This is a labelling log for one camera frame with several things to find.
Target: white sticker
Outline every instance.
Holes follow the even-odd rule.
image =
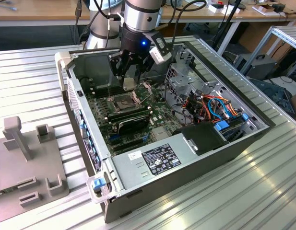
[[[142,152],[139,150],[139,151],[136,151],[136,152],[129,153],[128,157],[132,161],[134,159],[142,157]]]

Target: warning label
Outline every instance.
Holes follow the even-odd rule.
[[[155,176],[181,164],[169,144],[143,152],[142,156]]]

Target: aluminum workbench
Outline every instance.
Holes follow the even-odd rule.
[[[277,125],[214,171],[105,224],[91,202],[84,162],[60,95],[54,54],[80,46],[0,52],[0,129],[18,115],[22,131],[55,128],[70,194],[0,223],[0,229],[296,229],[296,122],[202,40],[190,41]],[[205,67],[197,64],[204,74]],[[205,78],[213,75],[205,72]]]

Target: wooden desk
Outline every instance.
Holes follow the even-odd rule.
[[[246,9],[244,11],[240,11],[238,14],[235,14],[232,18],[232,22],[240,21],[240,22],[283,22],[283,21],[294,21],[296,20],[296,14],[289,15],[288,18],[276,16],[264,16],[259,12],[252,9],[253,5],[246,5]],[[162,22],[168,22],[173,13],[173,9],[171,6],[163,7],[163,16]],[[213,13],[207,7],[204,7],[201,10],[193,11],[193,12],[183,12],[181,19],[179,22],[181,23],[189,23],[190,21],[193,23],[204,23],[204,22],[221,22],[224,15],[222,13]]]
[[[41,25],[74,25],[75,8],[77,0],[12,0],[13,6],[17,11],[0,8],[0,26],[41,26]],[[173,13],[170,6],[163,7],[162,23],[169,21]],[[221,22],[224,15],[213,13],[207,7],[194,12],[183,12],[180,23],[205,23]],[[226,34],[226,37],[218,49],[220,55],[223,54],[226,46],[231,40],[234,32],[241,22],[283,22],[288,21],[288,25],[294,25],[296,15],[289,15],[288,18],[279,16],[264,16],[254,9],[252,5],[247,5],[244,11],[235,14],[232,19],[232,25]],[[88,24],[90,22],[90,13],[83,4],[82,16],[79,24]]]
[[[17,11],[0,7],[0,26],[74,25],[77,0],[12,0]],[[90,13],[83,4],[79,24],[88,24]]]
[[[288,21],[287,25],[294,25],[296,22],[296,14],[291,14],[287,18],[283,16],[264,16],[259,12],[255,11],[252,8],[253,5],[246,5],[246,9],[244,11],[240,11],[238,14],[235,14],[232,18],[232,25],[226,34],[223,42],[219,46],[217,53],[222,55],[225,51],[225,48],[229,44],[232,36],[234,35],[236,29],[238,28],[241,22],[286,22]],[[164,6],[163,7],[163,16],[161,22],[168,22],[172,16],[173,9],[171,6]],[[213,23],[213,22],[221,22],[224,18],[222,13],[213,13],[208,10],[207,7],[193,12],[183,12],[179,23]]]

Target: gray 3d printed part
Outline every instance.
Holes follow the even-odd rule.
[[[58,183],[57,183],[57,181],[50,182],[48,180],[48,178],[46,178],[47,191],[50,196],[55,196],[55,195],[61,193],[64,189],[64,184],[61,181],[60,175],[58,174],[57,177],[58,177]]]
[[[38,201],[41,201],[41,196],[39,195],[39,193],[33,192],[27,195],[24,195],[22,197],[19,197],[19,205],[21,205],[22,207],[27,207],[31,204],[34,204]]]
[[[7,133],[8,138],[11,138],[11,136],[13,136],[15,142],[17,142],[20,150],[22,151],[25,159],[27,161],[32,159],[32,153],[31,150],[29,149],[25,138],[23,137],[22,133],[21,133],[21,120],[18,116],[14,116],[14,117],[8,117],[4,119],[4,130],[3,133]],[[4,145],[6,146],[6,148],[8,150],[12,150],[12,147],[15,147],[15,143],[14,141],[12,141],[12,139],[4,142]]]
[[[32,178],[29,178],[29,179],[26,179],[26,180],[23,180],[23,181],[18,182],[18,187],[17,188],[20,191],[24,191],[26,189],[32,188],[34,186],[37,186],[39,184],[40,184],[39,181],[34,176]]]
[[[6,138],[0,139],[0,222],[69,193],[53,127],[42,125],[23,134],[20,130],[18,117],[4,120]]]

